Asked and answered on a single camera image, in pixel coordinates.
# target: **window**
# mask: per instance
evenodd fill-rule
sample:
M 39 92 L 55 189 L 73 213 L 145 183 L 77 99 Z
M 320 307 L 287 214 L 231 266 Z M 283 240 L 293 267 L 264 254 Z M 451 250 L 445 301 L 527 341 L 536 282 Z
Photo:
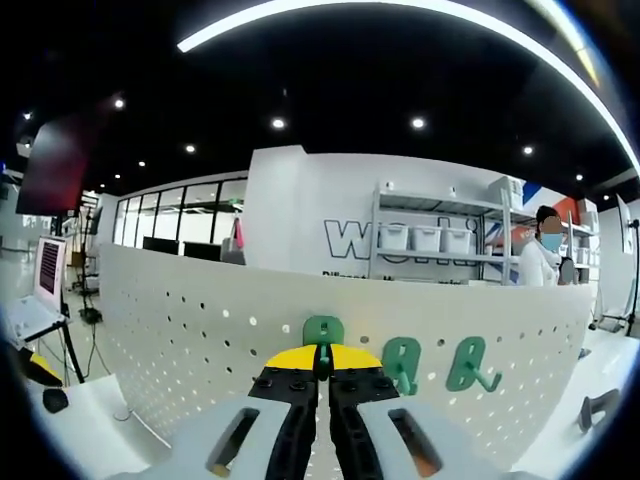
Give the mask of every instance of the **window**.
M 122 235 L 124 234 L 124 216 L 127 211 L 129 200 L 118 202 L 118 210 L 116 214 L 116 227 L 113 233 L 113 243 L 122 245 Z
M 124 238 L 122 240 L 122 245 L 125 247 L 135 246 L 138 210 L 140 210 L 140 197 L 130 198 L 129 205 L 127 206 L 127 216 L 124 222 Z
M 246 189 L 246 180 L 233 180 L 222 184 L 213 233 L 215 245 L 222 245 L 222 241 L 231 235 L 234 219 L 242 214 Z
M 160 194 L 160 208 L 156 218 L 155 238 L 175 240 L 178 236 L 178 219 L 180 218 L 180 205 L 184 188 L 167 190 Z
M 180 220 L 180 255 L 184 252 L 184 243 L 211 241 L 213 213 L 215 211 L 218 184 L 193 185 L 187 188 L 184 209 Z
M 156 218 L 158 207 L 158 193 L 150 193 L 142 197 L 142 207 L 138 217 L 138 234 L 136 235 L 136 248 L 142 248 L 144 237 L 153 236 L 153 222 Z

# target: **recessed light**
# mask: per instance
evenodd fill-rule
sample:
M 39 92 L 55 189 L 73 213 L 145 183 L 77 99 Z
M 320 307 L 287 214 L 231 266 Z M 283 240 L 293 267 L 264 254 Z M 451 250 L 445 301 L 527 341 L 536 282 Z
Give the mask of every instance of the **recessed light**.
M 274 118 L 273 120 L 271 120 L 271 126 L 273 128 L 275 128 L 276 130 L 282 130 L 284 127 L 286 127 L 286 123 L 284 123 L 284 120 L 281 118 Z
M 413 120 L 411 120 L 411 126 L 413 127 L 414 130 L 422 130 L 426 125 L 426 122 L 424 121 L 424 118 L 421 117 L 416 117 Z

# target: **ceiling light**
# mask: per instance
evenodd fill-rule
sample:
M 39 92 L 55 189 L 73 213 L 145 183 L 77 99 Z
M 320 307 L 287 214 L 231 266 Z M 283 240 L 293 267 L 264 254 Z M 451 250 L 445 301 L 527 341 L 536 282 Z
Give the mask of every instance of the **ceiling light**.
M 284 123 L 283 119 L 274 118 L 273 120 L 271 120 L 271 126 L 276 130 L 282 130 L 286 126 L 286 124 Z
M 414 128 L 414 130 L 422 130 L 425 126 L 424 118 L 414 118 L 413 120 L 411 120 L 411 126 Z
M 560 75 L 562 75 L 567 81 L 569 81 L 585 98 L 593 105 L 593 107 L 602 116 L 604 121 L 609 125 L 612 132 L 618 139 L 618 142 L 622 146 L 629 157 L 629 161 L 633 165 L 633 168 L 638 172 L 640 176 L 640 162 L 629 143 L 629 140 L 625 136 L 624 132 L 620 128 L 620 125 L 616 122 L 615 118 L 609 112 L 605 104 L 600 98 L 589 88 L 589 86 L 575 73 L 571 67 L 565 64 L 560 58 L 551 53 L 545 47 L 533 40 L 531 37 L 525 35 L 521 31 L 515 29 L 511 25 L 498 20 L 486 13 L 482 13 L 479 10 L 460 5 L 448 0 L 430 0 L 425 2 L 424 0 L 272 0 L 261 5 L 250 7 L 246 10 L 234 13 L 222 20 L 213 22 L 207 27 L 199 30 L 193 35 L 187 37 L 180 43 L 178 48 L 182 52 L 188 52 L 189 50 L 203 44 L 204 42 L 211 40 L 218 35 L 233 30 L 241 25 L 245 25 L 249 22 L 259 20 L 278 13 L 288 12 L 292 10 L 299 10 L 302 8 L 315 7 L 320 5 L 336 5 L 346 3 L 386 3 L 390 5 L 405 5 L 409 7 L 422 8 L 425 10 L 431 10 L 435 12 L 451 15 L 452 17 L 460 18 L 468 22 L 479 25 L 493 32 L 508 38 L 509 40 L 517 43 L 521 47 L 525 48 L 529 52 L 536 55 L 541 60 L 545 61 L 549 66 L 555 69 Z

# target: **ceiling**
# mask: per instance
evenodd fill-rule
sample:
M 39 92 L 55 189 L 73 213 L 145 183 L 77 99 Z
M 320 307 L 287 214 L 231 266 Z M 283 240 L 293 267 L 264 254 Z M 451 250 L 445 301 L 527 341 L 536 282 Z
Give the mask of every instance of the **ceiling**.
M 114 94 L 124 108 L 114 108 L 85 188 L 115 195 L 244 170 L 254 149 L 289 144 L 473 165 L 605 206 L 603 195 L 613 189 L 596 187 L 630 168 L 610 128 L 571 84 L 518 45 L 463 20 L 381 4 L 315 7 L 241 26 L 182 54 L 179 40 L 261 1 L 94 3 L 30 10 L 2 118 L 0 158 L 11 168 L 27 164 L 16 152 L 20 139 Z M 596 89 L 569 44 L 524 1 L 459 3 L 548 46 Z M 601 85 L 603 100 L 625 105 L 607 103 L 636 137 L 637 47 L 620 20 L 635 10 L 608 2 L 618 13 L 608 11 L 605 22 L 598 2 L 568 3 L 617 72 L 615 84 Z M 411 128 L 417 116 L 426 122 L 422 130 Z M 274 117 L 286 128 L 273 129 Z M 534 153 L 524 155 L 525 146 Z M 616 188 L 628 200 L 640 196 L 637 180 Z

